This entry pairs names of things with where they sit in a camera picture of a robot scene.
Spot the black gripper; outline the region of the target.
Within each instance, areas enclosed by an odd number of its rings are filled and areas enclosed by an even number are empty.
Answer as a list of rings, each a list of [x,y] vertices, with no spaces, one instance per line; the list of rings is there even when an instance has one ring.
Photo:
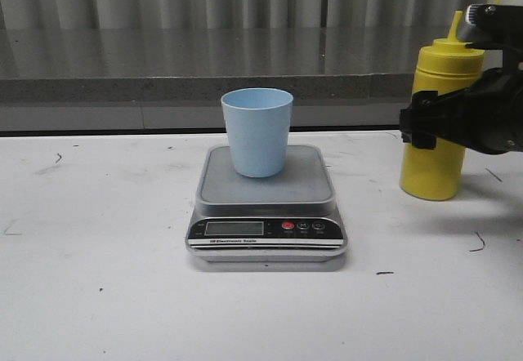
[[[404,143],[435,149],[436,140],[498,155],[522,151],[522,71],[486,71],[465,90],[418,91],[400,111]]]

